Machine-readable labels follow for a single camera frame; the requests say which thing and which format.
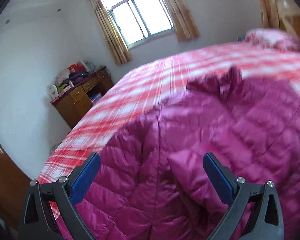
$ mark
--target pink puffer jacket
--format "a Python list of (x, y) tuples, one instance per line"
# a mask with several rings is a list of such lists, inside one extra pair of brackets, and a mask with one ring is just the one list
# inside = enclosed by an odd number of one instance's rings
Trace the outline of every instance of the pink puffer jacket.
[(286, 81), (242, 80), (235, 68), (189, 82), (122, 127), (77, 210), (99, 240), (204, 240), (227, 208), (202, 168), (206, 152), (247, 181), (275, 182), (292, 239), (300, 227), (300, 98)]

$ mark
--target bed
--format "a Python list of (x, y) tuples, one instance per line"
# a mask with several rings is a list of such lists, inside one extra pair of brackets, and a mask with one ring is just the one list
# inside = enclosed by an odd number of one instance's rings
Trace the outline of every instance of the bed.
[[(236, 42), (159, 59), (130, 71), (90, 109), (46, 161), (38, 181), (55, 182), (69, 175), (91, 152), (101, 152), (120, 127), (165, 97), (183, 91), (188, 80), (222, 74), (232, 65), (242, 70), (243, 77), (288, 79), (300, 94), (300, 53)], [(55, 205), (52, 210), (57, 218)]]

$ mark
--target pillow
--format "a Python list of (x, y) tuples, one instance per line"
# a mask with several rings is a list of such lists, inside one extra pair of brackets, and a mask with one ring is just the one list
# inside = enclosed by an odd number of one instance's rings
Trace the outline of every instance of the pillow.
[(300, 37), (276, 29), (250, 30), (246, 34), (245, 41), (262, 48), (300, 52)]

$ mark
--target beige curtain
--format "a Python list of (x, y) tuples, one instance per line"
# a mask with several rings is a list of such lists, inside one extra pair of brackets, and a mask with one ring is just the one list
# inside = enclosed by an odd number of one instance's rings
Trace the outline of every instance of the beige curtain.
[(260, 4), (262, 26), (279, 29), (279, 15), (275, 0), (260, 0)]
[(114, 24), (112, 17), (109, 14), (103, 0), (89, 0), (92, 9), (95, 12), (99, 26), (105, 38), (105, 42), (111, 52), (114, 62), (117, 65), (124, 64), (130, 61), (131, 54), (128, 51), (127, 45)]
[(178, 41), (199, 38), (200, 33), (183, 0), (164, 0), (164, 2), (172, 16)]

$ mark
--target window frame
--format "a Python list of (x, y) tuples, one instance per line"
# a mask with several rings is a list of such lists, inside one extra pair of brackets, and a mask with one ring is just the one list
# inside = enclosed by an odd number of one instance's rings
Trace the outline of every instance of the window frame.
[[(144, 33), (143, 33), (143, 31), (142, 31), (142, 28), (141, 28), (141, 26), (140, 26), (140, 23), (138, 22), (137, 17), (136, 17), (136, 15), (134, 14), (134, 12), (133, 12), (133, 10), (132, 10), (132, 8), (131, 8), (131, 5), (128, 3), (129, 1), (131, 1), (132, 4), (135, 6), (137, 13), (139, 14), (139, 17), (140, 17), (140, 19), (141, 19), (143, 25), (144, 25), (145, 28), (146, 28), (146, 31), (147, 31), (147, 33), (148, 33), (148, 37), (146, 37), (146, 36), (144, 35)], [(158, 0), (158, 1), (159, 1), (159, 3), (160, 3), (161, 6), (162, 6), (163, 11), (165, 12), (165, 15), (166, 15), (166, 17), (167, 17), (167, 19), (168, 19), (168, 21), (169, 21), (169, 23), (170, 23), (170, 27), (171, 27), (171, 28), (168, 29), (168, 30), (164, 30), (164, 31), (158, 32), (158, 33), (154, 33), (154, 34), (151, 34), (151, 33), (150, 33), (150, 31), (149, 31), (149, 29), (148, 29), (148, 27), (147, 27), (147, 25), (146, 25), (146, 22), (144, 21), (144, 19), (143, 19), (141, 13), (140, 13), (140, 11), (139, 11), (139, 8), (138, 8), (138, 6), (137, 6), (137, 4), (135, 3), (134, 0), (123, 0), (123, 1), (121, 1), (121, 2), (119, 2), (119, 3), (117, 3), (116, 5), (112, 6), (111, 8), (108, 8), (108, 11), (109, 11), (109, 13), (110, 13), (110, 15), (111, 15), (113, 21), (115, 22), (116, 26), (118, 27), (118, 29), (119, 29), (119, 31), (120, 31), (120, 33), (121, 33), (121, 36), (122, 36), (124, 42), (126, 43), (128, 49), (131, 49), (131, 48), (133, 48), (133, 47), (135, 47), (135, 46), (138, 46), (138, 45), (140, 45), (140, 44), (143, 44), (144, 42), (150, 41), (150, 40), (152, 40), (152, 39), (154, 39), (154, 38), (158, 38), (158, 37), (161, 37), (161, 36), (168, 35), (168, 34), (170, 34), (170, 33), (174, 30), (174, 26), (173, 26), (173, 22), (172, 22), (172, 17), (171, 17), (171, 15), (170, 15), (169, 11), (168, 11), (168, 8), (167, 8), (166, 4), (164, 3), (164, 0)], [(137, 24), (138, 24), (138, 26), (139, 26), (139, 28), (140, 28), (140, 31), (141, 31), (141, 33), (142, 33), (142, 35), (143, 35), (143, 39), (141, 39), (141, 40), (139, 40), (139, 41), (136, 41), (136, 42), (134, 42), (134, 43), (131, 43), (131, 44), (129, 44), (129, 43), (126, 41), (124, 35), (123, 35), (122, 32), (121, 32), (121, 29), (120, 29), (118, 23), (117, 23), (117, 20), (116, 20), (116, 18), (115, 18), (115, 16), (114, 16), (114, 13), (113, 13), (113, 9), (117, 8), (118, 6), (120, 6), (120, 5), (124, 4), (124, 3), (127, 3), (127, 5), (129, 6), (129, 8), (130, 8), (130, 10), (131, 10), (131, 12), (132, 12), (132, 14), (133, 14), (133, 16), (134, 16), (134, 18), (135, 18)]]

